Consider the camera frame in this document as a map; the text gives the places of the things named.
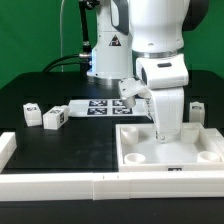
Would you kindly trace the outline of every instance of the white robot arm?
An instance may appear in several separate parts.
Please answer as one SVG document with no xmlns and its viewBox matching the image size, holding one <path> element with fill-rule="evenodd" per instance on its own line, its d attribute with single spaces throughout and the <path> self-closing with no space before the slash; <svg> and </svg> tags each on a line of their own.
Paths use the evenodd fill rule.
<svg viewBox="0 0 224 224">
<path fill-rule="evenodd" d="M 188 71 L 181 49 L 182 25 L 190 0 L 129 0 L 132 50 L 137 55 L 134 78 L 119 82 L 121 99 L 134 106 L 134 96 L 146 99 L 148 116 L 158 139 L 180 131 Z"/>
</svg>

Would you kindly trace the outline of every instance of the circular hole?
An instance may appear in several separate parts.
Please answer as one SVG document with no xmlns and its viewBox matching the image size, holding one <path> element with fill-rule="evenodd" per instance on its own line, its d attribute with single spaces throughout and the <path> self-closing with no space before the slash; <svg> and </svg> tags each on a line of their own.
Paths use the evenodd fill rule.
<svg viewBox="0 0 224 224">
<path fill-rule="evenodd" d="M 132 133 L 136 132 L 138 129 L 136 127 L 122 128 L 121 131 L 123 133 Z"/>
<path fill-rule="evenodd" d="M 126 164 L 140 164 L 145 161 L 145 156 L 139 153 L 130 153 L 124 157 Z"/>
<path fill-rule="evenodd" d="M 220 157 L 214 152 L 200 152 L 198 154 L 198 160 L 201 162 L 220 162 Z"/>
</svg>

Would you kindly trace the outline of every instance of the green wall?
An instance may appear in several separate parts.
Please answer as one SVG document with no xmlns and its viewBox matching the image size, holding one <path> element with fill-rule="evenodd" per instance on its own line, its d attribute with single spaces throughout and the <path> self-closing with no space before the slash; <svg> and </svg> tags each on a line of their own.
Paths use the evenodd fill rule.
<svg viewBox="0 0 224 224">
<path fill-rule="evenodd" d="M 41 71 L 60 57 L 61 0 L 0 0 L 0 88 L 21 73 Z M 87 11 L 90 39 L 96 43 L 96 19 Z M 184 34 L 188 68 L 224 77 L 224 1 L 210 0 L 206 19 Z M 66 0 L 64 55 L 81 51 L 78 0 Z M 77 66 L 66 68 L 78 70 Z"/>
</svg>

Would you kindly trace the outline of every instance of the white platform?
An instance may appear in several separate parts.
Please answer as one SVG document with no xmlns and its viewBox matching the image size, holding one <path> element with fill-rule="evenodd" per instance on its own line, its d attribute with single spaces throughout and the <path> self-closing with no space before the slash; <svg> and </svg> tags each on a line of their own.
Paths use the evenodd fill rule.
<svg viewBox="0 0 224 224">
<path fill-rule="evenodd" d="M 153 124 L 127 124 L 116 126 L 116 142 L 118 166 L 120 172 L 136 171 L 212 171 L 224 170 L 224 138 L 216 129 L 204 129 L 201 124 L 183 124 L 185 130 L 192 125 L 199 130 L 197 140 L 186 142 L 181 134 L 173 136 L 168 142 L 161 144 L 156 139 L 156 130 Z M 122 143 L 123 129 L 136 128 L 138 142 L 127 145 Z M 211 152 L 220 159 L 220 162 L 198 162 L 200 152 Z M 137 153 L 145 160 L 142 163 L 125 163 L 127 155 Z"/>
</svg>

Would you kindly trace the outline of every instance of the black table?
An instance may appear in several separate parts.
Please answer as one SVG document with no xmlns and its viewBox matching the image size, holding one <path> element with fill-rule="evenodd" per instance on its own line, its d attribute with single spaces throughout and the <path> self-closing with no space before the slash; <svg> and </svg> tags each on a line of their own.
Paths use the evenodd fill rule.
<svg viewBox="0 0 224 224">
<path fill-rule="evenodd" d="M 203 102 L 205 127 L 223 132 L 223 87 L 212 72 L 190 71 L 184 121 L 189 102 Z M 146 117 L 70 118 L 58 131 L 26 125 L 26 103 L 45 113 L 89 98 L 119 98 L 117 87 L 87 83 L 79 73 L 27 73 L 1 89 L 0 132 L 15 131 L 18 145 L 2 173 L 117 172 L 115 125 L 150 122 Z M 223 208 L 223 198 L 0 202 L 0 223 L 220 223 Z"/>
</svg>

